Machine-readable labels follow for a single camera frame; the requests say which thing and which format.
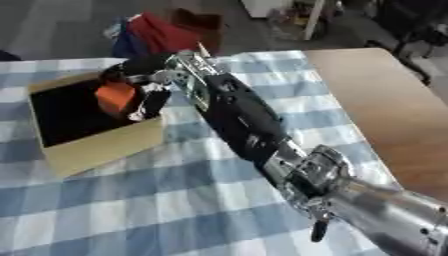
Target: gray carpet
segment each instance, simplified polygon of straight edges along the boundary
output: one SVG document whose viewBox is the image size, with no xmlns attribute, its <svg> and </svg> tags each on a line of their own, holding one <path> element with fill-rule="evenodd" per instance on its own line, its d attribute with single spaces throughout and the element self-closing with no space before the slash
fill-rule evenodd
<svg viewBox="0 0 448 256">
<path fill-rule="evenodd" d="M 92 58 L 110 56 L 103 31 L 120 17 L 144 10 L 166 18 L 183 7 L 221 14 L 223 42 L 220 55 L 244 51 L 334 49 L 362 47 L 367 39 L 395 41 L 360 11 L 335 18 L 330 33 L 310 42 L 280 41 L 264 20 L 249 18 L 240 0 L 1 0 L 0 49 L 24 59 Z M 423 52 L 421 44 L 411 46 Z M 433 91 L 448 103 L 448 49 L 436 49 L 430 59 L 414 57 L 434 76 Z"/>
</svg>

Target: open box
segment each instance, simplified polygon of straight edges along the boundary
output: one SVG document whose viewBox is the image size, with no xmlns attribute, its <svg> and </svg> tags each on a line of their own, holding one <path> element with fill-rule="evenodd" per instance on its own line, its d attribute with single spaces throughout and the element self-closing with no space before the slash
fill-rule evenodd
<svg viewBox="0 0 448 256">
<path fill-rule="evenodd" d="M 42 151 L 58 176 L 67 177 L 162 142 L 161 118 L 133 123 L 98 106 L 98 73 L 28 87 Z"/>
</svg>

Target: orange block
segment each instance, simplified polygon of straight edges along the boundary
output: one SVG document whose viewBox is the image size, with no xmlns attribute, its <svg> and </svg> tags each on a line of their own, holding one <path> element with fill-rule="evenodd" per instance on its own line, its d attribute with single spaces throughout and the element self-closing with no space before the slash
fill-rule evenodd
<svg viewBox="0 0 448 256">
<path fill-rule="evenodd" d="M 116 118 L 123 116 L 135 94 L 134 87 L 113 82 L 107 82 L 95 92 L 100 108 Z"/>
</svg>

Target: tablecloth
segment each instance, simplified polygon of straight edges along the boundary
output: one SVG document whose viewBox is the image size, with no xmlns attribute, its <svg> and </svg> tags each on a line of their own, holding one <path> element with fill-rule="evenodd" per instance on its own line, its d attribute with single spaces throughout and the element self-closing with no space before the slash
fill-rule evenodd
<svg viewBox="0 0 448 256">
<path fill-rule="evenodd" d="M 0 255 L 384 255 L 342 222 L 311 243 L 312 222 L 238 159 L 179 91 L 162 112 L 162 145 L 56 178 L 38 146 L 26 86 L 121 61 L 0 63 Z M 359 177 L 395 184 L 302 52 L 218 62 L 267 100 L 307 151 L 333 146 Z"/>
</svg>

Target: red cloth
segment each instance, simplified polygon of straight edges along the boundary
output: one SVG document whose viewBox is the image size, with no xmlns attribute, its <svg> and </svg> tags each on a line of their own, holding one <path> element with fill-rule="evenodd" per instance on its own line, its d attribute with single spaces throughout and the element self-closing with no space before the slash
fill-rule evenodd
<svg viewBox="0 0 448 256">
<path fill-rule="evenodd" d="M 146 43 L 151 53 L 195 50 L 200 40 L 199 35 L 162 21 L 149 12 L 133 19 L 129 29 Z"/>
</svg>

